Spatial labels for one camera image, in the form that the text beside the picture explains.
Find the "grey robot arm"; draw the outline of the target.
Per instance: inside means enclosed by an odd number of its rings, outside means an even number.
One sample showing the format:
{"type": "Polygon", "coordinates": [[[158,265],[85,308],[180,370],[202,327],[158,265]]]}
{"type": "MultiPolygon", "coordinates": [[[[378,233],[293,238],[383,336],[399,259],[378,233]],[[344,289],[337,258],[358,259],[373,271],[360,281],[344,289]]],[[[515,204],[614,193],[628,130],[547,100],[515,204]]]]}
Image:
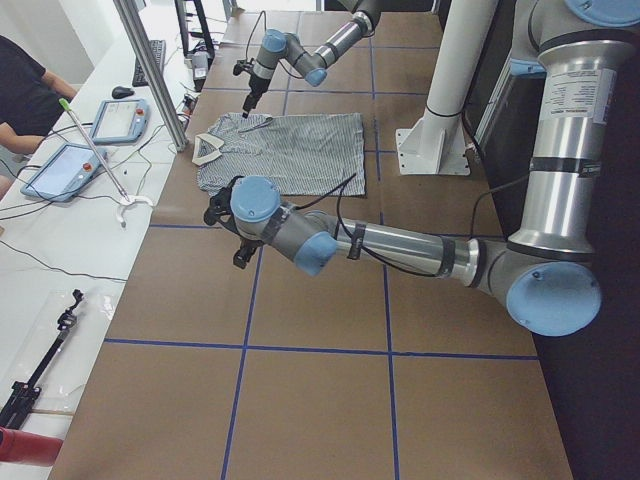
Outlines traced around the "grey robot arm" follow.
{"type": "Polygon", "coordinates": [[[517,113],[533,131],[506,158],[516,227],[503,233],[486,192],[484,166],[464,148],[466,102],[499,11],[495,1],[455,1],[441,44],[420,52],[408,43],[393,59],[400,23],[379,6],[355,2],[319,40],[301,30],[257,31],[236,62],[251,92],[271,96],[275,77],[291,68],[302,89],[294,105],[318,114],[328,76],[345,73],[358,47],[372,60],[378,90],[374,115],[358,148],[364,172],[337,163],[338,177],[310,180],[342,128],[287,128],[273,141],[260,133],[280,123],[263,104],[240,112],[243,164],[220,157],[208,165],[204,220],[240,240],[233,261],[252,266],[271,254],[295,292],[307,275],[327,278],[348,265],[382,264],[411,292],[431,293],[455,280],[494,298],[527,330],[565,336],[591,323],[603,294],[590,265],[591,198],[620,67],[637,51],[635,1],[515,1],[503,67],[535,78],[541,93],[517,113]]]}
{"type": "Polygon", "coordinates": [[[341,1],[341,4],[351,12],[352,18],[313,53],[309,53],[302,46],[296,34],[266,29],[257,57],[236,62],[233,69],[235,76],[242,72],[250,74],[250,93],[242,106],[244,118],[257,108],[282,60],[285,60],[308,84],[317,87],[326,79],[327,70],[341,56],[362,38],[375,33],[382,13],[380,1],[341,1]]]}

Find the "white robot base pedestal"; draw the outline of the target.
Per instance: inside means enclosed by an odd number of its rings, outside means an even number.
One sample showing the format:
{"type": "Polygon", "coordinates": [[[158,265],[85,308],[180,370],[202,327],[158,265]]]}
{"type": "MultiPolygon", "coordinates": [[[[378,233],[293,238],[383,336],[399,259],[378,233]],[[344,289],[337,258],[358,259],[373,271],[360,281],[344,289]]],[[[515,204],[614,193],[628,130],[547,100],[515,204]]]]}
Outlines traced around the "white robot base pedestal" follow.
{"type": "Polygon", "coordinates": [[[454,0],[444,27],[423,116],[396,131],[402,175],[467,176],[462,114],[497,0],[454,0]]]}

